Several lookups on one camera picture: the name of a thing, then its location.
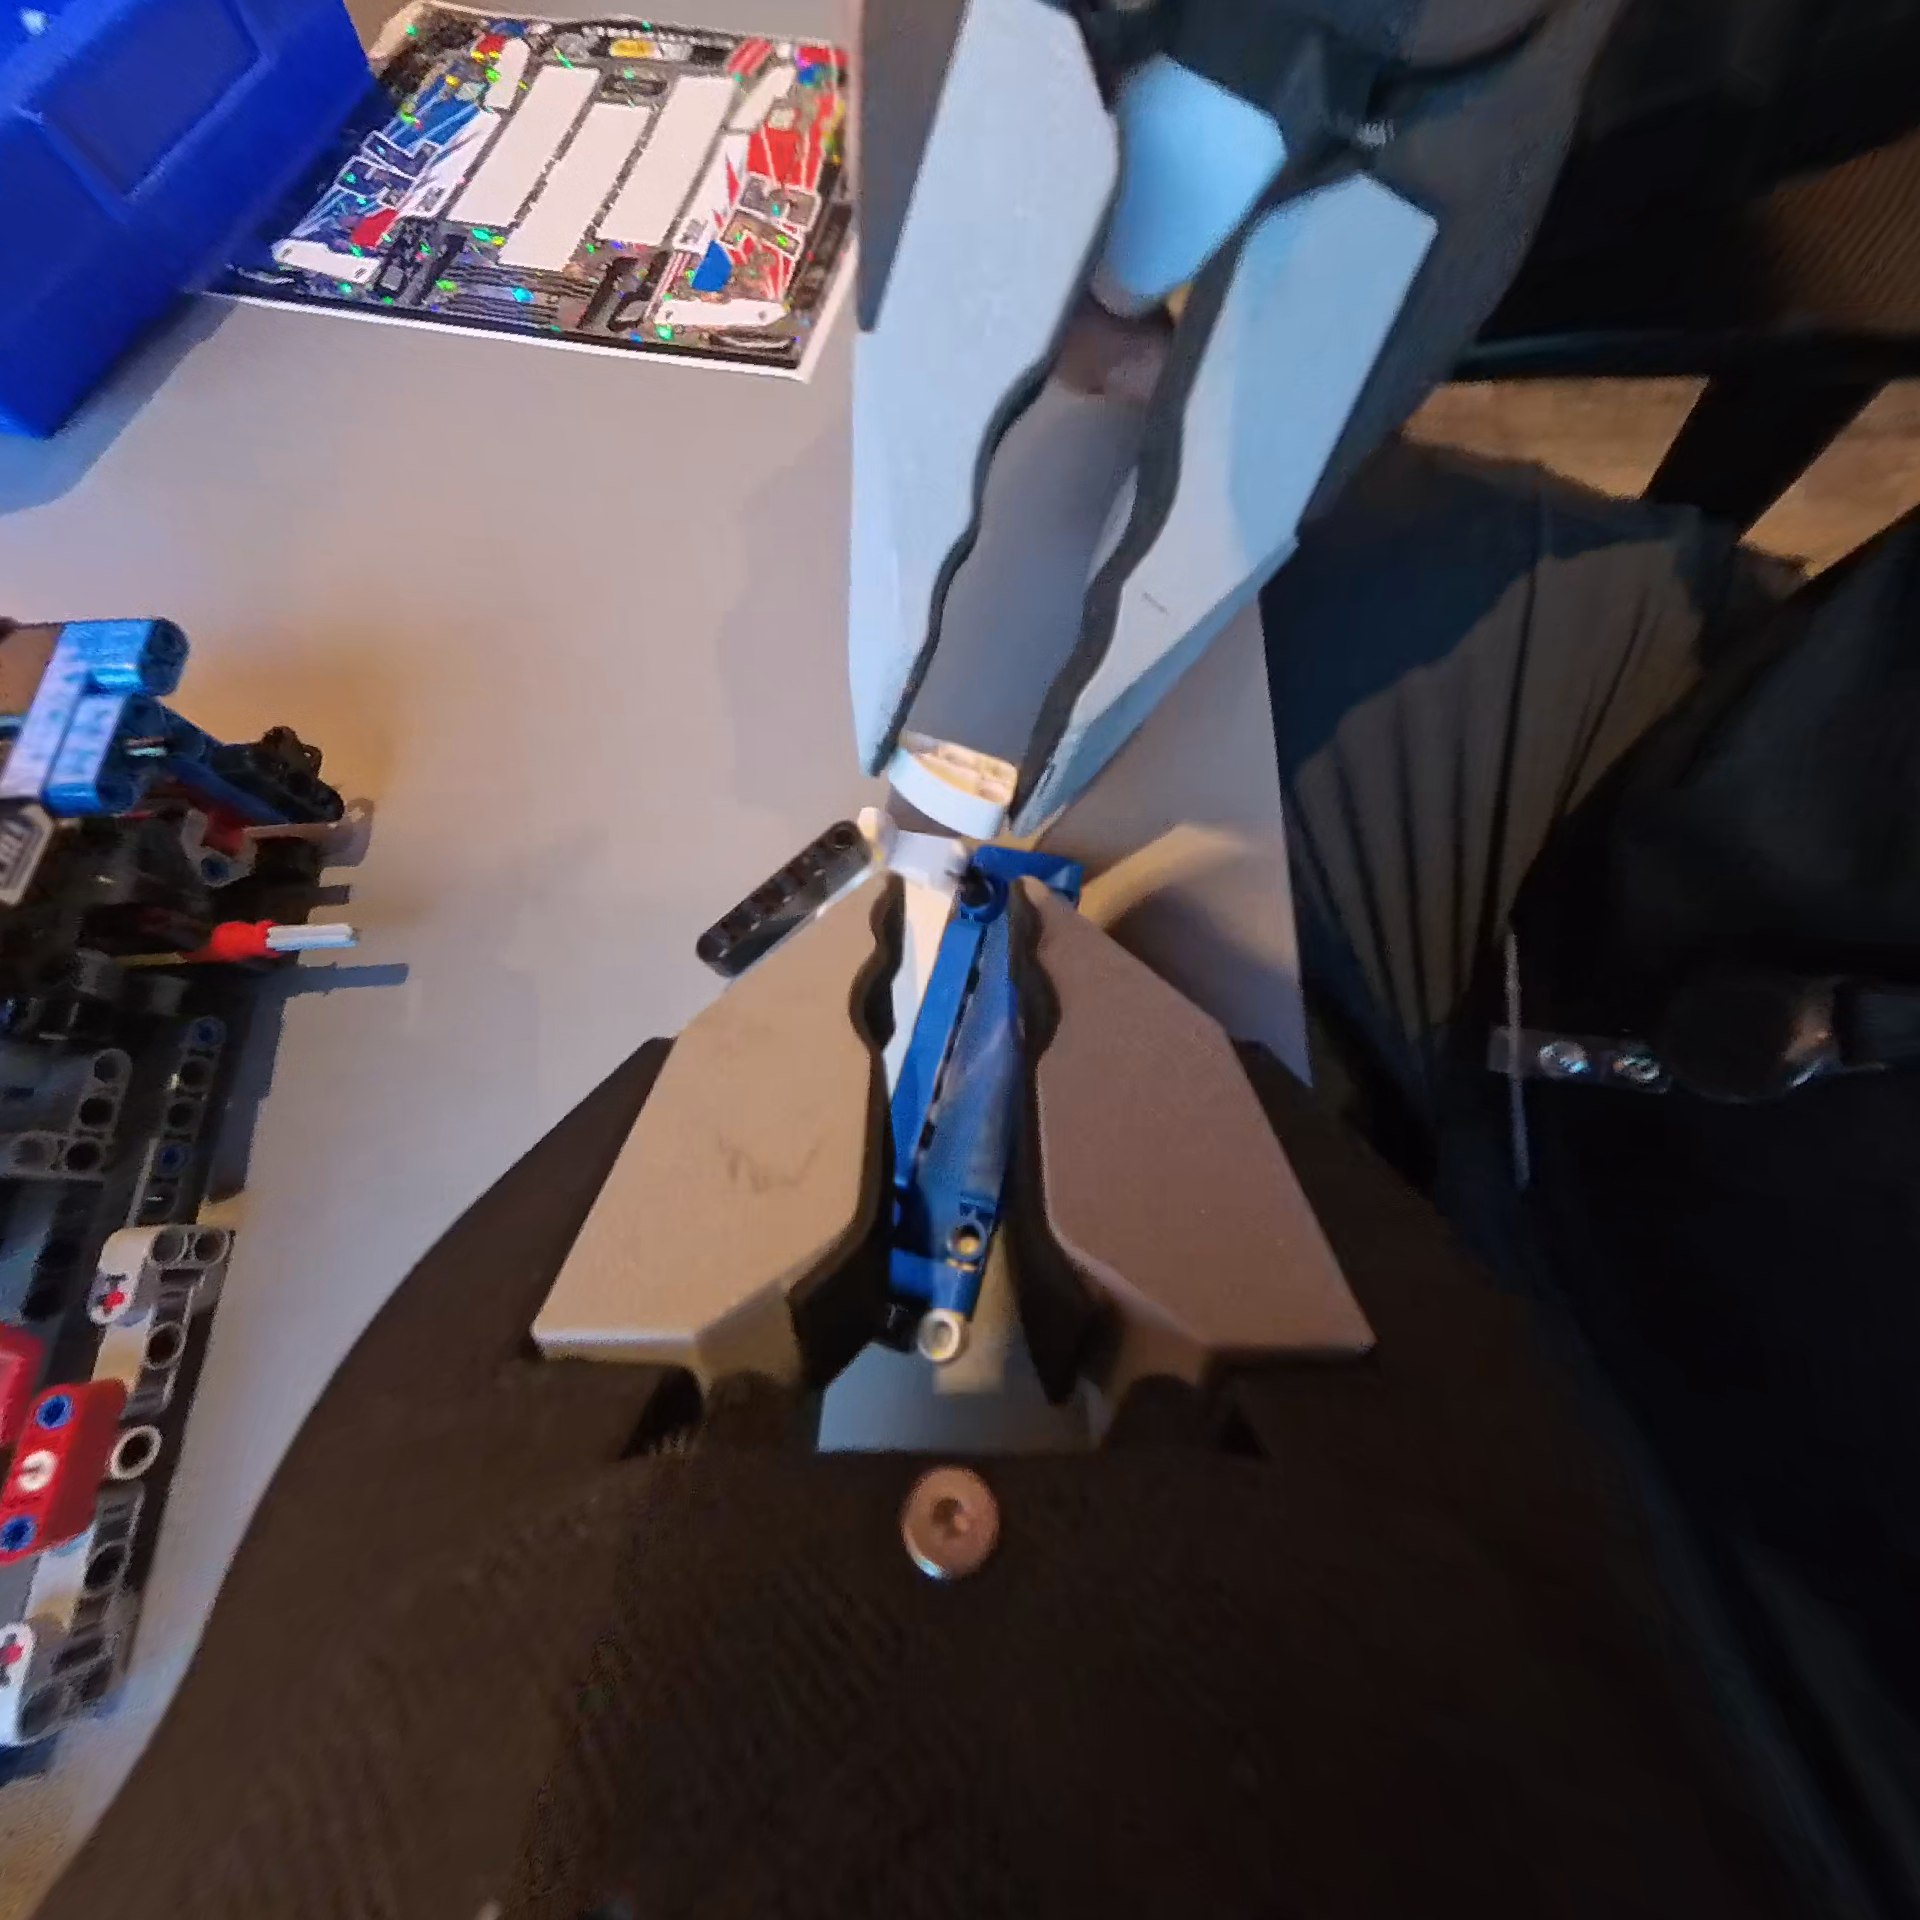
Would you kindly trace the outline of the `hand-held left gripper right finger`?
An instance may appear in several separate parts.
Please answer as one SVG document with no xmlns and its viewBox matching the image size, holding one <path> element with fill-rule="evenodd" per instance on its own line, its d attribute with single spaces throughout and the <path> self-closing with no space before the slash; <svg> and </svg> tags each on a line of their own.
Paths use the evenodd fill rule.
<svg viewBox="0 0 1920 1920">
<path fill-rule="evenodd" d="M 1011 1265 L 1046 1402 L 1372 1354 L 1227 1032 L 1038 880 L 1011 895 L 1011 970 Z"/>
</svg>

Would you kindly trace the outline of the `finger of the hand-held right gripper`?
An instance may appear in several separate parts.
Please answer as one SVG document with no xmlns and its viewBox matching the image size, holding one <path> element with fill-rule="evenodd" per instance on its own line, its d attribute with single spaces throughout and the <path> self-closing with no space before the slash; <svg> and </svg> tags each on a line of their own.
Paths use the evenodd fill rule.
<svg viewBox="0 0 1920 1920">
<path fill-rule="evenodd" d="M 1367 174 L 1261 208 L 1201 272 L 1017 784 L 1071 806 L 1292 556 L 1436 219 Z"/>
<path fill-rule="evenodd" d="M 864 6 L 856 51 L 847 692 L 879 777 L 1095 265 L 1118 134 L 1068 8 Z"/>
</svg>

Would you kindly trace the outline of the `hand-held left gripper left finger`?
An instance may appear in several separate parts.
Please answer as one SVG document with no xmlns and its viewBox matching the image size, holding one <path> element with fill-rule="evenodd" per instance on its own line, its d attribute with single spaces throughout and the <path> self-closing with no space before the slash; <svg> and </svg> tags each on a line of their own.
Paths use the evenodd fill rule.
<svg viewBox="0 0 1920 1920">
<path fill-rule="evenodd" d="M 548 1289 L 547 1361 L 822 1387 L 872 1336 L 903 886 L 867 879 L 700 1012 Z"/>
</svg>

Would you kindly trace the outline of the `white and blue brick assembly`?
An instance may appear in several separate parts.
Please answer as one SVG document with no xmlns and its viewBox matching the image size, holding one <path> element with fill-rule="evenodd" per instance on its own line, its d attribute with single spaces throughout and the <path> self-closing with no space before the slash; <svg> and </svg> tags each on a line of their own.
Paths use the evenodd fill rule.
<svg viewBox="0 0 1920 1920">
<path fill-rule="evenodd" d="M 879 1342 L 944 1368 L 963 1358 L 1001 1223 L 1024 1054 L 1013 963 L 1022 880 L 1079 906 L 1079 863 L 909 833 L 859 815 L 903 886 L 887 1086 Z"/>
</svg>

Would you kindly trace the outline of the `small white curved brick piece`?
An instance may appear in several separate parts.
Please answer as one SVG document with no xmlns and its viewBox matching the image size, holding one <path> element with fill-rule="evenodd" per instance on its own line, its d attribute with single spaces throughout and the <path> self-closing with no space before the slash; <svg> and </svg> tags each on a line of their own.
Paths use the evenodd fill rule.
<svg viewBox="0 0 1920 1920">
<path fill-rule="evenodd" d="M 981 843 L 1005 827 L 1019 770 L 1007 760 L 909 729 L 901 734 L 884 779 L 892 796 L 936 833 Z"/>
</svg>

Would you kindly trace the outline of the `grey desk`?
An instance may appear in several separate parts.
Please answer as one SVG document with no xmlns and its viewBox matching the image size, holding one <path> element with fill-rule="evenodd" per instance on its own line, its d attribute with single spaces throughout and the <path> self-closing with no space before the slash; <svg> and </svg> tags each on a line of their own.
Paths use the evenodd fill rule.
<svg viewBox="0 0 1920 1920">
<path fill-rule="evenodd" d="M 4 448 L 4 612 L 185 626 L 207 732 L 288 723 L 355 812 L 262 988 L 207 1215 L 235 1233 L 118 1690 L 4 1779 L 4 1852 L 99 1818 L 336 1363 L 495 1175 L 720 980 L 696 932 L 872 799 L 847 695 L 847 313 L 806 379 L 205 302 L 56 491 Z M 1049 388 L 992 465 L 916 726 L 1019 753 L 1131 422 Z M 1260 626 L 1236 615 L 1053 841 L 1118 932 L 1302 1064 Z"/>
</svg>

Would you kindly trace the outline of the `black holed brick beam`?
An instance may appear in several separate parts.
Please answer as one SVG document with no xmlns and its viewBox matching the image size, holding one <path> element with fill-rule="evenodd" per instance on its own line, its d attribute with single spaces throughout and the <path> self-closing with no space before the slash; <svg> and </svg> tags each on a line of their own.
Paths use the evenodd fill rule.
<svg viewBox="0 0 1920 1920">
<path fill-rule="evenodd" d="M 872 865 L 872 833 L 859 820 L 831 824 L 700 936 L 700 963 L 727 980 L 747 974 L 864 882 Z"/>
</svg>

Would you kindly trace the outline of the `shiny sticker sheet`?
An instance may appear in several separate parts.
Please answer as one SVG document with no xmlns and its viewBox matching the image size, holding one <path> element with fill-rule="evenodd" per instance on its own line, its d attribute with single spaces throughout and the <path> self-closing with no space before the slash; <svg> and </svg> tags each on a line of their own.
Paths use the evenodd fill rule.
<svg viewBox="0 0 1920 1920">
<path fill-rule="evenodd" d="M 405 6 L 235 302 L 806 379 L 852 257 L 851 48 Z"/>
</svg>

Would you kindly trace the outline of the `person's dark clothing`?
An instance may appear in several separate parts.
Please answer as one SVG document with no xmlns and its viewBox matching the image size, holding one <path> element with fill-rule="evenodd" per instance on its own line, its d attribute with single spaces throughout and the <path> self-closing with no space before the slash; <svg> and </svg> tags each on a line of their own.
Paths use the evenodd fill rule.
<svg viewBox="0 0 1920 1920">
<path fill-rule="evenodd" d="M 1915 1916 L 1915 1067 L 1511 1086 L 1708 972 L 1915 986 L 1915 515 L 1798 582 L 1392 443 L 1261 601 L 1311 1079 L 1615 1409 L 1822 1916 Z"/>
</svg>

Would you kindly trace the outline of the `black badge reel with clip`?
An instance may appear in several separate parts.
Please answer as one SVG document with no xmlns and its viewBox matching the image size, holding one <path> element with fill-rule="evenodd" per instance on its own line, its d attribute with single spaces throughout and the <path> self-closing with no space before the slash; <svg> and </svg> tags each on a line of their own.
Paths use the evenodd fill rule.
<svg viewBox="0 0 1920 1920">
<path fill-rule="evenodd" d="M 1918 988 L 1871 977 L 1708 972 L 1665 999 L 1646 1036 L 1604 1039 L 1520 1023 L 1520 992 L 1483 1065 L 1511 1086 L 1681 1094 L 1753 1107 L 1801 1089 L 1918 1065 Z"/>
</svg>

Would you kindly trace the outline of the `multicoloured brick vehicle model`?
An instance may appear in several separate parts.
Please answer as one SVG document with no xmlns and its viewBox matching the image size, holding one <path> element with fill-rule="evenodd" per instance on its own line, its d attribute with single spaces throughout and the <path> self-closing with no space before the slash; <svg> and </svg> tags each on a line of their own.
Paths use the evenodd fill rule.
<svg viewBox="0 0 1920 1920">
<path fill-rule="evenodd" d="M 3 641 L 4 1779 L 117 1690 L 233 1235 L 207 1215 L 237 1062 L 355 827 L 288 727 L 171 699 L 163 618 Z"/>
</svg>

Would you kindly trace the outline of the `blue storage bin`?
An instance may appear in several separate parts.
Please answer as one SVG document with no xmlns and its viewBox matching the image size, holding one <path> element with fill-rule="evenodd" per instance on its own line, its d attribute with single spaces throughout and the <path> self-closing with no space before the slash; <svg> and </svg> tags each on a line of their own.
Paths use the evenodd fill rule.
<svg viewBox="0 0 1920 1920">
<path fill-rule="evenodd" d="M 369 84 L 341 2 L 4 2 L 4 435 L 53 436 Z"/>
</svg>

